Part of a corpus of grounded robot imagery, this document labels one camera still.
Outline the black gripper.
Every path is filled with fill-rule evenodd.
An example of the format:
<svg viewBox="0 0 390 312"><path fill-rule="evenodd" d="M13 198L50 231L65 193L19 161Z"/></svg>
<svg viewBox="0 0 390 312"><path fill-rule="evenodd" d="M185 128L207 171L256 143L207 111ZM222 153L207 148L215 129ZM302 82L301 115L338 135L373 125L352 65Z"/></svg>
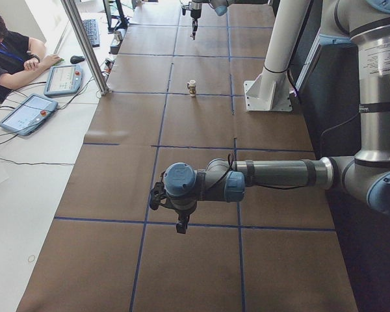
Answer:
<svg viewBox="0 0 390 312"><path fill-rule="evenodd" d="M196 33L198 30L198 19L202 14L202 0L192 0L187 4L181 5L182 14L185 16L187 12L190 12L190 16L192 18L192 32L190 37L195 40Z"/></svg>
<svg viewBox="0 0 390 312"><path fill-rule="evenodd" d="M178 215L177 223L175 225L176 231L179 234L185 234L187 232L192 210L191 209L177 210L176 213Z"/></svg>

